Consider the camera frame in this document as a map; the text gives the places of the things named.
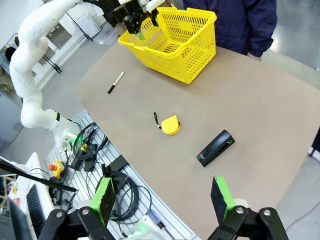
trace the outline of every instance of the keyboard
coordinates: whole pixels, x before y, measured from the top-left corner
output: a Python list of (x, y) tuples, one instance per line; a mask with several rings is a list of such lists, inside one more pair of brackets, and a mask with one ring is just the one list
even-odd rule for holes
[(26, 195), (32, 226), (37, 238), (39, 238), (42, 228), (45, 225), (45, 217), (41, 209), (36, 185), (33, 185)]

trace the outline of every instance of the dark blue jacket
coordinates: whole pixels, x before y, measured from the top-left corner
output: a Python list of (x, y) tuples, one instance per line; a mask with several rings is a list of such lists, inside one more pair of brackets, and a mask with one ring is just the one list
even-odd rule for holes
[(216, 45), (260, 57), (277, 24), (276, 0), (182, 0), (184, 8), (215, 12)]

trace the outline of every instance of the jacket sleeve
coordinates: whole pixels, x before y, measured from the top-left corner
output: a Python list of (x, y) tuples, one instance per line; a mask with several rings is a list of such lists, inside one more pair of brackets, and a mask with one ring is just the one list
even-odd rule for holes
[(249, 52), (260, 57), (271, 47), (277, 25), (277, 0), (243, 0), (251, 26)]

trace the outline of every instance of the stapler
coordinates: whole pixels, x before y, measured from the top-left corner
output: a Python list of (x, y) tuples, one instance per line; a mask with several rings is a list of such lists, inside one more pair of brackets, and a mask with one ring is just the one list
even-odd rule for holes
[(234, 142), (235, 140), (231, 134), (226, 130), (223, 130), (196, 156), (196, 158), (205, 167), (228, 149)]

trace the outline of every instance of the plastic basket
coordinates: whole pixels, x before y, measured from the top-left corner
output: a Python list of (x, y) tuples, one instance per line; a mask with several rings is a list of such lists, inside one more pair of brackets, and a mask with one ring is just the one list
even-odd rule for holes
[(211, 11), (158, 7), (157, 22), (143, 21), (144, 40), (126, 31), (118, 40), (147, 67), (190, 84), (216, 55), (214, 23)]

